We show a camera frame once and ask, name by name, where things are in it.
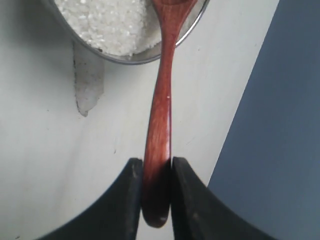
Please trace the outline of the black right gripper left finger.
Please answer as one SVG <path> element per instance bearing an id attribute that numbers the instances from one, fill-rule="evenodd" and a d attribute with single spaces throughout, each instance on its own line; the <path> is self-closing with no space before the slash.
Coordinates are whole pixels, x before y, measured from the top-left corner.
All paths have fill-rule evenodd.
<path id="1" fill-rule="evenodd" d="M 135 240 L 140 219 L 142 177 L 142 160 L 130 158 L 96 202 L 41 239 Z"/>

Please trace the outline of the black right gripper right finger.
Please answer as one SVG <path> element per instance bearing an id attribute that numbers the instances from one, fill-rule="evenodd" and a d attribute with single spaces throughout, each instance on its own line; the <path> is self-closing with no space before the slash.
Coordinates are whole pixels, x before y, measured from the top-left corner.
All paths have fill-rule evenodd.
<path id="1" fill-rule="evenodd" d="M 171 218 L 176 240 L 271 239 L 225 206 L 182 157 L 172 162 Z"/>

